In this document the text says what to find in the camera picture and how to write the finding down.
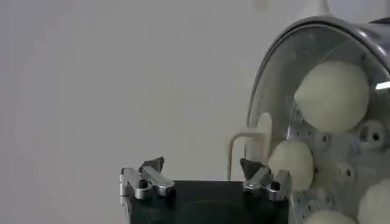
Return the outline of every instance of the metal bracket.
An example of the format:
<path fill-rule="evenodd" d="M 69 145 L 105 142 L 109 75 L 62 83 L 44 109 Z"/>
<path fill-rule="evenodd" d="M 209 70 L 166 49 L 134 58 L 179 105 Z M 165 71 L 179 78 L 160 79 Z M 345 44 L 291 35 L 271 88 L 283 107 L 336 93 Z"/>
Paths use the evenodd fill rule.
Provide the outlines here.
<path fill-rule="evenodd" d="M 170 197 L 176 194 L 176 191 L 174 189 L 175 182 L 165 178 L 153 167 L 145 166 L 141 167 L 140 170 L 142 177 L 148 180 L 156 188 L 160 196 Z"/>

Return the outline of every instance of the white wall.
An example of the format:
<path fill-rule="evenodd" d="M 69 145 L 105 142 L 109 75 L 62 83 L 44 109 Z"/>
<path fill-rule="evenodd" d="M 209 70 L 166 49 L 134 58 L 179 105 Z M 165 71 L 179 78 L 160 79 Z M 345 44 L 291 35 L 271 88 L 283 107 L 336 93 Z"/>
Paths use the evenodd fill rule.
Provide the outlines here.
<path fill-rule="evenodd" d="M 158 156 L 170 178 L 223 180 L 264 51 L 304 2 L 0 1 L 0 223 L 123 223 L 120 168 Z M 347 19 L 382 9 L 345 2 Z"/>

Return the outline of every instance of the white dough ball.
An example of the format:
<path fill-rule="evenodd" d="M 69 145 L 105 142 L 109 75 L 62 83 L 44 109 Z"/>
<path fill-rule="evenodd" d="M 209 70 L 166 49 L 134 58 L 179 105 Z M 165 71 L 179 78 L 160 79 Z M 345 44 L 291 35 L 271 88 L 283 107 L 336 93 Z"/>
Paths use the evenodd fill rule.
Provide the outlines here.
<path fill-rule="evenodd" d="M 324 210 L 311 215 L 305 224 L 356 224 L 356 222 L 341 212 Z"/>
<path fill-rule="evenodd" d="M 390 223 L 390 179 L 371 186 L 360 200 L 360 224 Z"/>
<path fill-rule="evenodd" d="M 293 191 L 309 189 L 314 175 L 313 156 L 303 141 L 285 140 L 272 153 L 268 166 L 274 175 L 288 170 L 292 177 Z"/>
<path fill-rule="evenodd" d="M 360 67 L 327 61 L 306 75 L 294 98 L 303 118 L 314 128 L 341 133 L 356 126 L 366 114 L 369 85 Z"/>

